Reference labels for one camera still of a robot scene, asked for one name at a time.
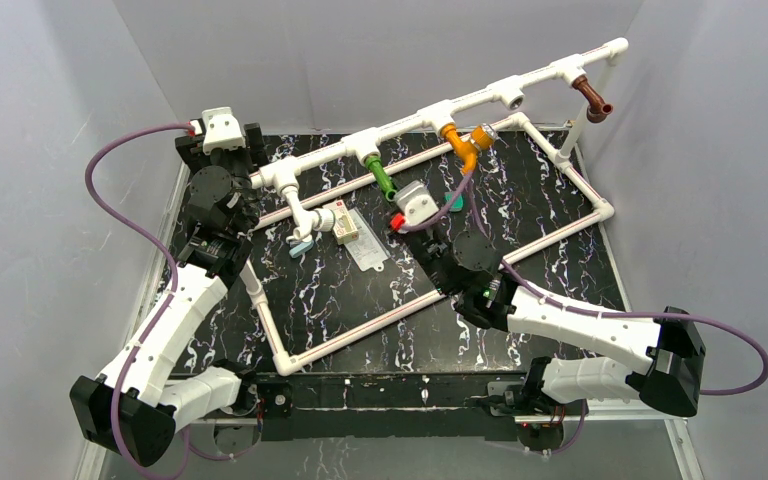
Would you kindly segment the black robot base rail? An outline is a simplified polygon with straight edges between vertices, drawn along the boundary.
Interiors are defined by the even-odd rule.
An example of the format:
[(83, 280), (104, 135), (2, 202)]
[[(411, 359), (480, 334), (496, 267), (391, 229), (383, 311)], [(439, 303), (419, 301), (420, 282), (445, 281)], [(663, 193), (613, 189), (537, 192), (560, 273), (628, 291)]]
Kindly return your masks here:
[(523, 372), (251, 374), (226, 417), (267, 442), (320, 438), (477, 437), (559, 447), (578, 404), (531, 397)]

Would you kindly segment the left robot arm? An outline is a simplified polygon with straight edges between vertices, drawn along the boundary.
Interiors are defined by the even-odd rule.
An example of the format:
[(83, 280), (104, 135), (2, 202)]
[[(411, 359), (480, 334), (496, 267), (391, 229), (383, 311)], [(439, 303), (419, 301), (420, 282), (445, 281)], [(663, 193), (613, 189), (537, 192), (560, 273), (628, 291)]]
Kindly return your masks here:
[(259, 194), (251, 175), (266, 165), (256, 123), (217, 133), (208, 120), (175, 125), (176, 149), (191, 177), (185, 247), (166, 254), (162, 297), (133, 337), (96, 376), (79, 377), (69, 397), (84, 438), (121, 455), (140, 474), (165, 454), (190, 424), (217, 410), (260, 414), (255, 372), (220, 359), (176, 384), (169, 376), (191, 337), (231, 287), (256, 288), (249, 255)]

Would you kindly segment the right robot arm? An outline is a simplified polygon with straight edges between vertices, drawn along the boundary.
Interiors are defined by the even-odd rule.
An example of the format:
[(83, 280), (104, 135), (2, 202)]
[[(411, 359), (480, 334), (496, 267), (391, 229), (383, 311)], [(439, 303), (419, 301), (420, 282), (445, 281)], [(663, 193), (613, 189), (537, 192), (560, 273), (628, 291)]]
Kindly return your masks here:
[(533, 284), (502, 270), (502, 256), (483, 235), (445, 238), (437, 227), (402, 239), (435, 288), (454, 298), (472, 325), (537, 335), (594, 352), (577, 360), (532, 361), (516, 400), (537, 414), (578, 400), (639, 400), (661, 413), (698, 412), (705, 345), (681, 311), (628, 316)]

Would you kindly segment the green water faucet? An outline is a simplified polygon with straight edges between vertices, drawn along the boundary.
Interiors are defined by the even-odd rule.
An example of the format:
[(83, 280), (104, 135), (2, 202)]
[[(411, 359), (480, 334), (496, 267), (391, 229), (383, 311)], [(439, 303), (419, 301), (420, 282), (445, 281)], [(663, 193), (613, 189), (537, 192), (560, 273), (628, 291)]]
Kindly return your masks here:
[(370, 154), (364, 159), (364, 166), (373, 175), (379, 190), (386, 201), (393, 202), (397, 188), (390, 175), (385, 171), (378, 154)]

